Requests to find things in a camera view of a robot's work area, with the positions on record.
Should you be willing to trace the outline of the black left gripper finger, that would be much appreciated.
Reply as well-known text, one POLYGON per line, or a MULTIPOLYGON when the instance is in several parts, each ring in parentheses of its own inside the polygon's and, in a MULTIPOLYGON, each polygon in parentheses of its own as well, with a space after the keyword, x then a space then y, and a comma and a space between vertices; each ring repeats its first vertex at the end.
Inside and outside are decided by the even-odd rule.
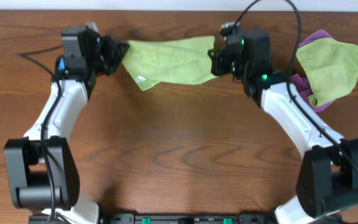
POLYGON ((127 42, 119 42, 109 38, 110 56, 113 64, 120 64, 126 52, 129 50, 130 44, 127 42))
POLYGON ((120 64, 121 64, 120 60, 118 60, 118 61, 107 61, 104 64, 104 74, 106 76, 112 75, 118 69, 120 64))

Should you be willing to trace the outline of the light green cloth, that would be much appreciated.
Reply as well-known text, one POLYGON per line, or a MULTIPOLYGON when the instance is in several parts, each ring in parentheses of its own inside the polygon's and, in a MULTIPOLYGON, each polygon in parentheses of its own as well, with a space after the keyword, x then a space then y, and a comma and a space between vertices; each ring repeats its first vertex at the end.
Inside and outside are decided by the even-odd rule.
POLYGON ((215 78, 208 56, 214 41, 213 35, 163 42, 130 40, 122 63, 142 91, 160 82, 200 85, 215 78))

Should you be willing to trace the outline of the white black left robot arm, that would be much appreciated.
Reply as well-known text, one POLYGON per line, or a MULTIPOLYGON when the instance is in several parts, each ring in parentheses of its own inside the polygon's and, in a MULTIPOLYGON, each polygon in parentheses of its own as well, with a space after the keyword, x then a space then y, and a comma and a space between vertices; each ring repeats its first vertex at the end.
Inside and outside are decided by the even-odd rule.
POLYGON ((42 112, 22 138, 4 146, 11 200, 32 211, 29 223, 103 223, 99 205, 80 192, 69 140, 96 79, 117 70, 129 44, 101 35, 88 22, 63 29, 61 47, 42 112))

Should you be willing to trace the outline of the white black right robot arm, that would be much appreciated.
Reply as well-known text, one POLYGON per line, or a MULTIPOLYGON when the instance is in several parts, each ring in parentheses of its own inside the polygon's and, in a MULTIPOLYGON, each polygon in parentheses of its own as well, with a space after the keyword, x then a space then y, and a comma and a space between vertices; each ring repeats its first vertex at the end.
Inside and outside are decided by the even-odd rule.
POLYGON ((211 72, 231 73, 247 96, 272 116, 303 160, 296 195, 275 209, 277 223, 313 223, 358 205, 358 139, 346 140, 301 98, 282 71, 273 70, 270 39, 260 29, 221 27, 223 49, 211 49, 211 72))

